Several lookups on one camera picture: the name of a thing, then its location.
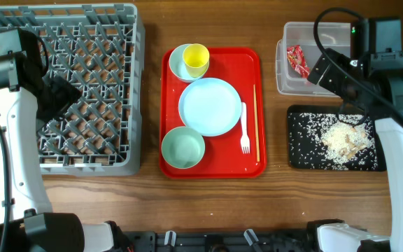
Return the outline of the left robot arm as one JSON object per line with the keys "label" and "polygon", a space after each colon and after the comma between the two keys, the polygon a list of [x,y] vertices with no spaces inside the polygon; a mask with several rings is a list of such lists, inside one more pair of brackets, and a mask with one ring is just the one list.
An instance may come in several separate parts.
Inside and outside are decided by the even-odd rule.
{"label": "left robot arm", "polygon": [[40,171],[37,131],[80,98],[62,77],[45,82],[44,42],[20,28],[0,32],[0,251],[133,251],[113,222],[56,213]]}

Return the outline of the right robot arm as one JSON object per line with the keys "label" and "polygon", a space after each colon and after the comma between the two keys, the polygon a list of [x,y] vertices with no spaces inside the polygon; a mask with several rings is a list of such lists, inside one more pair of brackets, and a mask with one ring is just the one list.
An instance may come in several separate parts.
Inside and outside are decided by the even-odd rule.
{"label": "right robot arm", "polygon": [[388,238],[328,223],[316,227],[319,251],[403,251],[403,49],[401,21],[395,17],[364,18],[351,24],[351,56],[324,48],[309,82],[340,96],[374,121],[382,145],[390,189],[392,227]]}

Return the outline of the red snack wrapper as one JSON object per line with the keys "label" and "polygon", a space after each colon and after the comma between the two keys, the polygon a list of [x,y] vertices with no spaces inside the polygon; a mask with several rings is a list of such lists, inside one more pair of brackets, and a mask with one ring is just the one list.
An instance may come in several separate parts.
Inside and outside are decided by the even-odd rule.
{"label": "red snack wrapper", "polygon": [[290,66],[302,77],[307,78],[310,74],[310,68],[307,65],[304,52],[300,45],[287,47],[287,59]]}

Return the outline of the green bowl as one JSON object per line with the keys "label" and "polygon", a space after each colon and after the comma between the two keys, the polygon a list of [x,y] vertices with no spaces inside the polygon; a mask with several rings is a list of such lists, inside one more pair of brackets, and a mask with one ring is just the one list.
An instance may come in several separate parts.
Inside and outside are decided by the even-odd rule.
{"label": "green bowl", "polygon": [[161,153],[164,161],[177,169],[197,165],[205,154],[203,136],[190,127],[175,127],[164,136]]}

